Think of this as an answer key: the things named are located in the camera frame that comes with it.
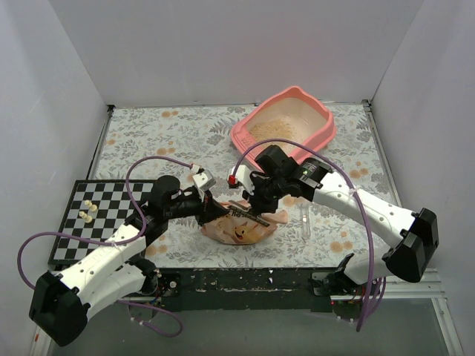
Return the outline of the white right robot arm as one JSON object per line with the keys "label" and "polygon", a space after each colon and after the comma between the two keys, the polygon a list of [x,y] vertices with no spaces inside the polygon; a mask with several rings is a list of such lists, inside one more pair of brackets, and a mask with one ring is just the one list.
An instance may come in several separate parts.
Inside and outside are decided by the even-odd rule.
{"label": "white right robot arm", "polygon": [[298,163],[277,145],[255,159],[259,171],[239,164],[229,172],[230,186],[243,186],[250,214],[275,212],[278,201],[290,195],[331,208],[371,230],[386,246],[369,242],[367,254],[348,254],[327,276],[315,281],[319,294],[354,294],[378,278],[396,276],[419,282],[439,246],[436,214],[419,212],[386,202],[357,188],[323,159],[307,157]]}

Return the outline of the clear plastic litter scoop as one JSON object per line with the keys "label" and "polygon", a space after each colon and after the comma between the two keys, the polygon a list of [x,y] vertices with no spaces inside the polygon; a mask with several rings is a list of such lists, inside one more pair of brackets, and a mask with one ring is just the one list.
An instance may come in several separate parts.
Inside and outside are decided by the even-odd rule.
{"label": "clear plastic litter scoop", "polygon": [[301,220],[301,235],[303,238],[311,236],[310,219],[309,219],[309,206],[300,205],[300,220]]}

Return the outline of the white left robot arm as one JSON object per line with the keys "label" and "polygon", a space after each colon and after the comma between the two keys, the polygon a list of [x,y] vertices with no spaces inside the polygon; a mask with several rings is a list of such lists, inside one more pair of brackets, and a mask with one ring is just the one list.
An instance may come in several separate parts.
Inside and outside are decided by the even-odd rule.
{"label": "white left robot arm", "polygon": [[45,272],[37,281],[29,317],[58,346],[72,343],[99,311],[133,293],[151,296],[158,287],[156,266],[141,253],[166,232],[169,220],[195,217],[204,225],[228,211],[213,199],[215,179],[200,169],[181,190],[165,175],[152,185],[138,208],[108,238],[69,268]]}

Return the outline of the peach cat litter bag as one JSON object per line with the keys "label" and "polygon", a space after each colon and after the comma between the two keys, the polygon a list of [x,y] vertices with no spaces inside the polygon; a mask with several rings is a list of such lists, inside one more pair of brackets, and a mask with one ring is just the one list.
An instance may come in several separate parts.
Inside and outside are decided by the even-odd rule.
{"label": "peach cat litter bag", "polygon": [[202,235],[225,245],[254,245],[272,236],[278,226],[289,221],[287,211],[264,213],[261,219],[269,225],[264,226],[236,211],[206,223],[201,229]]}

